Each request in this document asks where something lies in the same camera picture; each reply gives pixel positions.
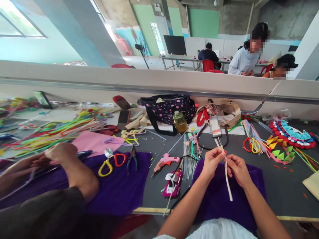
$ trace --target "desk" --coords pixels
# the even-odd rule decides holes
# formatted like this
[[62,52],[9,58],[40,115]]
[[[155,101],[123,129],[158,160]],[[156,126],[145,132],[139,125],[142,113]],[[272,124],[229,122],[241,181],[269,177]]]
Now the desk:
[[[218,63],[222,64],[222,72],[224,73],[225,64],[230,64],[232,60],[219,59]],[[256,63],[256,66],[268,66],[268,63],[259,64]]]
[[[253,124],[261,138],[267,139],[270,136],[270,133],[267,130],[258,124]],[[292,126],[299,130],[305,128],[304,124]],[[308,125],[306,128],[314,130],[314,127],[311,128]],[[153,174],[153,169],[161,156],[172,147],[179,137],[180,135],[175,137],[165,136],[167,140],[163,142],[163,139],[156,136],[153,137],[153,140],[150,140],[149,135],[139,136],[139,138],[149,139],[145,141],[140,139],[139,142],[141,145],[137,148],[137,151],[151,152],[153,153],[155,160],[157,156],[155,153],[158,154],[161,150],[161,146],[159,145],[163,145],[163,150],[160,152],[160,155],[156,158],[156,161],[149,170],[144,189],[142,206],[137,208],[134,213],[152,215],[160,215],[164,213],[168,199],[164,198],[160,191],[167,183],[165,175],[174,171],[177,164],[172,163],[171,167],[163,167],[162,171],[156,175],[154,179],[151,179],[151,176]],[[216,146],[211,135],[203,133],[200,138],[201,144],[204,144],[206,147]],[[265,155],[259,156],[246,152],[243,149],[243,142],[246,139],[245,135],[229,135],[229,139],[229,144],[226,147],[229,154],[236,154],[244,158],[247,164],[254,165],[263,170],[268,204],[280,220],[319,222],[319,201],[302,184],[304,179],[312,175],[312,171],[299,158],[299,156],[296,156],[295,161],[292,164],[285,165],[287,169],[283,169],[283,164],[277,164],[271,159],[268,160]],[[223,135],[222,142],[225,142],[225,140],[225,135]],[[181,140],[171,151],[170,155],[181,156],[182,151],[183,141]],[[318,158],[319,156],[319,149],[317,147],[312,150],[303,151],[314,158]],[[190,181],[182,182],[180,190],[181,195],[186,191],[190,183]],[[176,199],[171,199],[169,208],[175,201]]]
[[[193,56],[187,56],[187,55],[165,55],[165,56],[159,56],[159,58],[162,58],[162,61],[163,61],[163,65],[164,65],[164,68],[165,70],[169,69],[169,68],[173,68],[175,70],[175,66],[176,65],[179,65],[179,69],[180,68],[180,64],[174,64],[173,60],[178,60],[178,61],[192,61],[193,62],[193,68],[194,68],[194,71],[197,71],[199,69],[199,67],[202,69],[202,64],[201,64],[201,61],[199,59],[194,59]],[[171,60],[172,61],[172,64],[173,66],[170,66],[169,68],[166,67],[165,65],[165,60]]]

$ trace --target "hot glue gun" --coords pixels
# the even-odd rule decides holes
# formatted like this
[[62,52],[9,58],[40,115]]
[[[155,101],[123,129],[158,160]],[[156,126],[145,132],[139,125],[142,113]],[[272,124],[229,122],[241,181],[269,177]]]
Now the hot glue gun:
[[155,166],[152,177],[154,176],[154,174],[156,172],[160,171],[164,165],[167,164],[168,166],[170,166],[171,162],[179,163],[180,158],[179,157],[170,157],[168,153],[164,154],[164,156],[160,159],[160,161]]

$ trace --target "navy bag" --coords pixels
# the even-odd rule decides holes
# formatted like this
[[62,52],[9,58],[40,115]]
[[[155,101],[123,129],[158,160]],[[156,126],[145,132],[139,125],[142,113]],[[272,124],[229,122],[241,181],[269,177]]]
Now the navy bag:
[[[156,103],[158,98],[161,98],[163,102]],[[152,126],[156,132],[164,135],[174,136],[177,134],[173,120],[175,111],[182,112],[188,124],[196,115],[195,102],[189,95],[157,95],[149,98],[139,98],[137,103],[146,107]],[[160,130],[156,121],[172,125],[173,132]]]

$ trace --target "phone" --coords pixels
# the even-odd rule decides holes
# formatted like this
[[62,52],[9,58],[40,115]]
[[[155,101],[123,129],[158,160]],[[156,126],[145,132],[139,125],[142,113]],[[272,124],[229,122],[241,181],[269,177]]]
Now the phone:
[[131,111],[121,110],[119,115],[119,122],[117,128],[119,130],[126,130],[125,126],[129,124],[129,119],[131,117]]
[[44,92],[34,91],[33,93],[34,93],[34,96],[36,97],[36,99],[41,104],[42,108],[49,109],[49,110],[53,109],[52,105],[50,104],[50,101],[48,100],[48,98],[46,97]]

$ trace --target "yellow liquid bottle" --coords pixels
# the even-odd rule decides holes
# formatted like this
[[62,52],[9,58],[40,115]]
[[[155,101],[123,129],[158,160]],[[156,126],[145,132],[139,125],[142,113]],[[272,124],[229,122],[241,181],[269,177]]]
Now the yellow liquid bottle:
[[183,113],[179,111],[175,111],[173,115],[173,119],[174,119],[174,125],[178,132],[184,133],[188,130],[188,125],[184,118]]

